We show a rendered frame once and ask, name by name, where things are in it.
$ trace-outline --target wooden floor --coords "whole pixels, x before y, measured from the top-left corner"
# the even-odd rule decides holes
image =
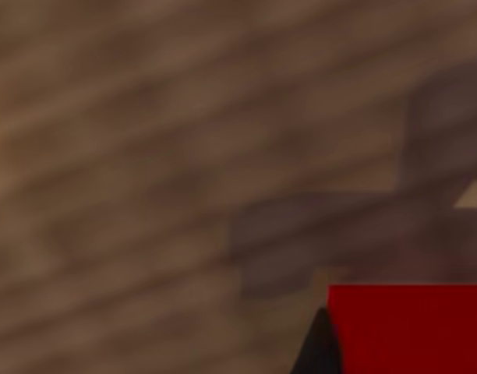
[[[476,0],[0,0],[0,373],[288,373],[326,274],[264,302],[242,206],[394,184],[403,98]]]

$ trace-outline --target beige triangle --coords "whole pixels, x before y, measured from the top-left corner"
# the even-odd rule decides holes
[[[477,181],[473,182],[455,204],[456,208],[477,208]]]

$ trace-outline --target red object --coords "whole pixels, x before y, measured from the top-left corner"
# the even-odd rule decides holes
[[[331,286],[344,374],[477,374],[477,286]]]

